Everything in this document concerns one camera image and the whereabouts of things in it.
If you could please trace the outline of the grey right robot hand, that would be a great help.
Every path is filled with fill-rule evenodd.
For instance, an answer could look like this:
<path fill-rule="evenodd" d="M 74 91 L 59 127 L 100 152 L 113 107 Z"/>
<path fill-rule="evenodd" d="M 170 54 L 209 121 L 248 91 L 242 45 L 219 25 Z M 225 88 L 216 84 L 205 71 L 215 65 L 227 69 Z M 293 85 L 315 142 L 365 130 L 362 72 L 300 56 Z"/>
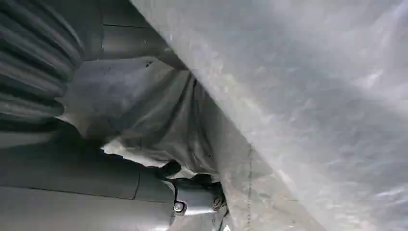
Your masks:
<path fill-rule="evenodd" d="M 207 174 L 171 176 L 106 154 L 60 119 L 59 98 L 86 61 L 178 59 L 127 0 L 0 3 L 0 228 L 166 231 L 176 216 L 215 213 L 226 199 Z"/>

